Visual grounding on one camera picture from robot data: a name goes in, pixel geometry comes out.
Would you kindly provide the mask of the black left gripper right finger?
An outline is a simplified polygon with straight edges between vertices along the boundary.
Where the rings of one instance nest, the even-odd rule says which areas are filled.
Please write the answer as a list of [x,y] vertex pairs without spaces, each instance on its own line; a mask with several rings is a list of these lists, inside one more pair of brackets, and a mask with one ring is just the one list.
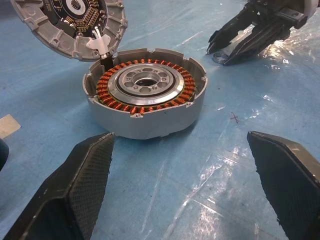
[[320,163],[301,144],[258,131],[247,141],[263,191],[290,240],[320,238]]

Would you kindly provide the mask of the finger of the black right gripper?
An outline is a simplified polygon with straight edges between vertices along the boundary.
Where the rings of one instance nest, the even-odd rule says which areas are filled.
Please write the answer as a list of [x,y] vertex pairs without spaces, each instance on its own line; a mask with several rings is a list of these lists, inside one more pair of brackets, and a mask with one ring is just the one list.
[[251,33],[236,45],[223,65],[230,66],[251,60],[275,41],[286,40],[290,36],[291,28],[284,22],[255,26]]
[[252,24],[253,19],[257,15],[254,6],[245,6],[235,17],[228,21],[221,29],[216,30],[209,38],[209,46],[206,50],[207,54],[226,48],[231,41],[238,36],[239,31],[245,30]]

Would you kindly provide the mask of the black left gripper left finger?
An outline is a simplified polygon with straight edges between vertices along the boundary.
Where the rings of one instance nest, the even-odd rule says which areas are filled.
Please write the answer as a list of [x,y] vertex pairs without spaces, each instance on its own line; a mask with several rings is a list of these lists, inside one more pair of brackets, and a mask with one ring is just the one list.
[[89,240],[104,200],[115,136],[89,137],[74,146],[47,177],[6,240]]

